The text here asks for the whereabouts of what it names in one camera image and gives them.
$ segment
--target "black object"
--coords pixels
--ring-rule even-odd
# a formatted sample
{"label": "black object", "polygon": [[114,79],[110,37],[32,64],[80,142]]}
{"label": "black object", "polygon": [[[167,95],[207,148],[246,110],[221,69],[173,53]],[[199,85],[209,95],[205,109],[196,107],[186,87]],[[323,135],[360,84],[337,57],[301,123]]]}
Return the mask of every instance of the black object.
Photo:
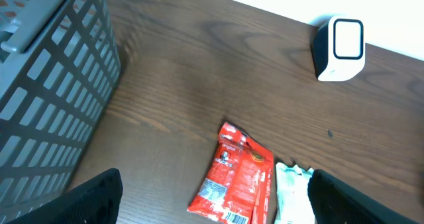
{"label": "black object", "polygon": [[315,66],[315,76],[321,75],[329,63],[329,29],[328,22],[319,28],[311,44],[313,65]]}
{"label": "black object", "polygon": [[318,224],[416,223],[323,170],[315,170],[308,196]]}
{"label": "black object", "polygon": [[112,168],[9,224],[115,224],[122,193],[121,175]]}

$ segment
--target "white speaker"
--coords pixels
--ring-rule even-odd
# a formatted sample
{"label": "white speaker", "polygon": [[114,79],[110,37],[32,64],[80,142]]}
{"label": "white speaker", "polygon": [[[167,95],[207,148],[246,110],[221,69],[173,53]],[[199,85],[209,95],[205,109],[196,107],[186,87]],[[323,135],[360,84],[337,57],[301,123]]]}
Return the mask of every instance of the white speaker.
{"label": "white speaker", "polygon": [[365,66],[364,25],[358,19],[334,16],[318,29],[311,49],[319,81],[349,80]]}

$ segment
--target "green packet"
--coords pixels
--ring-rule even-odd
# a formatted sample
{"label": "green packet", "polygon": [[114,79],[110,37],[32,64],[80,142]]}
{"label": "green packet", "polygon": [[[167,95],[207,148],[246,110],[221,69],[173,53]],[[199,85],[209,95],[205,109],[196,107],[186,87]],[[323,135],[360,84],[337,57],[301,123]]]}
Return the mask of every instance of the green packet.
{"label": "green packet", "polygon": [[313,169],[276,164],[278,212],[274,224],[314,224],[315,216],[307,196]]}

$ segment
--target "red snack packet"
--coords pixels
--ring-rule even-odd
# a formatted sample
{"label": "red snack packet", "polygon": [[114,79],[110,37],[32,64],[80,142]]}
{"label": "red snack packet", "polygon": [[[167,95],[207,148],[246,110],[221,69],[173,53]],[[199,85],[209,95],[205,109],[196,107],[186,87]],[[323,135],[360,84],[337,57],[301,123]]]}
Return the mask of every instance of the red snack packet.
{"label": "red snack packet", "polygon": [[274,156],[229,123],[218,141],[212,167],[187,210],[226,224],[265,224]]}

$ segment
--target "gray plastic basket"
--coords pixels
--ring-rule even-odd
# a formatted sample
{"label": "gray plastic basket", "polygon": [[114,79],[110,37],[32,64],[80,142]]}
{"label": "gray plastic basket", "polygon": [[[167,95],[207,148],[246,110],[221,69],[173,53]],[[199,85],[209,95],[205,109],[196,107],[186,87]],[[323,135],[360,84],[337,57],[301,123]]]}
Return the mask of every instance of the gray plastic basket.
{"label": "gray plastic basket", "polygon": [[0,0],[0,223],[58,197],[121,65],[105,0]]}

